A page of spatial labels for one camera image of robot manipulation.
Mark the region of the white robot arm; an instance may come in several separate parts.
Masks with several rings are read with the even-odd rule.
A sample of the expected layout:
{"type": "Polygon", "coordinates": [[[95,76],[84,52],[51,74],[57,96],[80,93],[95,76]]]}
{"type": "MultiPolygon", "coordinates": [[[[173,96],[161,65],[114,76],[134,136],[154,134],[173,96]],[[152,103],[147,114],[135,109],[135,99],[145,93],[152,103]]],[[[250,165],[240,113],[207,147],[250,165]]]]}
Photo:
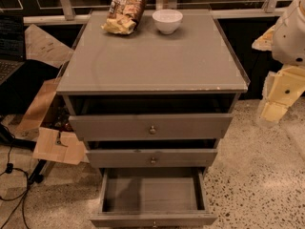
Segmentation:
{"type": "Polygon", "coordinates": [[[259,51],[270,51],[282,64],[265,78],[257,120],[265,126],[277,124],[305,93],[305,0],[293,0],[276,23],[252,44],[259,51]]]}

